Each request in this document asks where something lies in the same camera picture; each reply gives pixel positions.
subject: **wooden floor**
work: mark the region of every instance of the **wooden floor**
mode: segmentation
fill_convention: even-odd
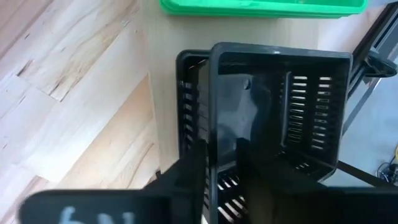
[[[139,2],[0,0],[0,223],[43,189],[159,168]]]

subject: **black metal frame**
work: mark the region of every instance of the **black metal frame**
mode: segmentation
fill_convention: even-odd
[[[384,58],[389,58],[398,54],[395,48],[397,45],[398,37],[398,3],[392,3],[386,6],[381,12],[378,19],[370,28],[368,33],[359,43],[353,52],[354,64],[353,72],[349,80],[348,98],[354,93],[358,85],[364,80],[366,63],[364,59],[368,56],[369,51],[374,47],[379,54]],[[369,86],[364,96],[360,99],[355,109],[348,116],[347,121],[343,126],[343,134],[347,131],[356,115],[359,113],[366,100],[370,97],[371,93],[379,83],[380,78],[375,78]],[[349,164],[339,161],[337,168],[370,184],[375,187],[391,187],[390,183],[382,181],[381,179],[368,174],[360,169],[357,169]]]

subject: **light wood surface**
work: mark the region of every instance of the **light wood surface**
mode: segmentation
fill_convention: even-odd
[[[235,41],[350,51],[379,11],[172,17],[158,0],[0,0],[0,223],[16,223],[40,190],[136,189],[170,167],[181,50]]]

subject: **black plastic basket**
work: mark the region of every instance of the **black plastic basket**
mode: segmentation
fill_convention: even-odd
[[[246,218],[237,138],[314,181],[333,174],[350,70],[350,54],[262,45],[220,43],[178,55],[180,157],[197,140],[208,143],[208,222]]]

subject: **green plastic tray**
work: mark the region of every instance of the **green plastic tray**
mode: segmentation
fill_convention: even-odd
[[[169,14],[336,18],[359,14],[368,0],[160,0]]]

